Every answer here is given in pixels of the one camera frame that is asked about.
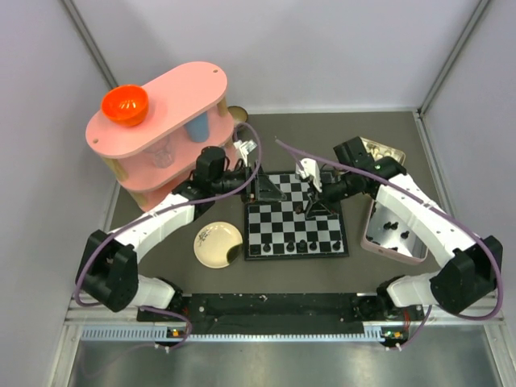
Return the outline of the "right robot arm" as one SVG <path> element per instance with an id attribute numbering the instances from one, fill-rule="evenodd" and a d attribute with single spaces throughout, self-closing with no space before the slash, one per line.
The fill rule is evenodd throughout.
<path id="1" fill-rule="evenodd" d="M 330 183 L 322 180 L 316 160 L 298 162 L 296 173 L 309 182 L 314 202 L 329 206 L 367 194 L 422 241 L 440 268 L 436 273 L 395 277 L 380 285 L 376 307 L 382 317 L 396 318 L 406 306 L 418 304 L 460 315 L 497 290 L 503 247 L 494 236 L 482 239 L 460 225 L 424 194 L 395 157 L 368 150 L 360 137 L 335 146 L 334 152 L 335 167 L 342 172 Z"/>

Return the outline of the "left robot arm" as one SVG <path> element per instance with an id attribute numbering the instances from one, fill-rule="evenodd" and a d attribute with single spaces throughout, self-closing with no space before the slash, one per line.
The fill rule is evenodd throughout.
<path id="1" fill-rule="evenodd" d="M 217 200 L 241 194 L 244 202 L 279 202 L 285 194 L 263 171 L 260 162 L 234 169 L 223 148 L 203 148 L 195 166 L 153 210 L 114 231 L 97 230 L 87 239 L 76 277 L 74 297 L 90 295 L 113 312 L 128 306 L 154 308 L 163 318 L 177 318 L 183 308 L 180 291 L 160 278 L 141 276 L 141 259 L 176 230 L 205 214 Z"/>

